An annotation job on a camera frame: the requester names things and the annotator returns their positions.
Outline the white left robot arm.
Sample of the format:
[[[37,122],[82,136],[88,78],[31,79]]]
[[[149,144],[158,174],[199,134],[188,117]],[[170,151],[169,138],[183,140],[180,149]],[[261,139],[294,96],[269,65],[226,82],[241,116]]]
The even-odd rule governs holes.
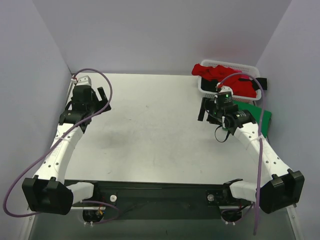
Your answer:
[[[25,178],[22,190],[33,212],[66,215],[72,205],[84,200],[95,206],[101,193],[92,183],[65,185],[66,170],[77,143],[91,123],[91,115],[111,110],[102,87],[75,86],[71,100],[59,117],[52,150],[32,178]]]

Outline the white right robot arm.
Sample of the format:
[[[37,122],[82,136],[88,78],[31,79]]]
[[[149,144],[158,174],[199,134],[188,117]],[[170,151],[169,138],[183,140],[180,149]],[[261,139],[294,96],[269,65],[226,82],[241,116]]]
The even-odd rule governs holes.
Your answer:
[[[203,97],[198,121],[206,120],[234,136],[257,162],[256,182],[235,179],[224,183],[222,200],[233,204],[238,199],[257,204],[266,214],[299,202],[305,177],[293,171],[270,146],[259,131],[259,124],[248,110],[240,110],[231,92],[220,92],[214,98]]]

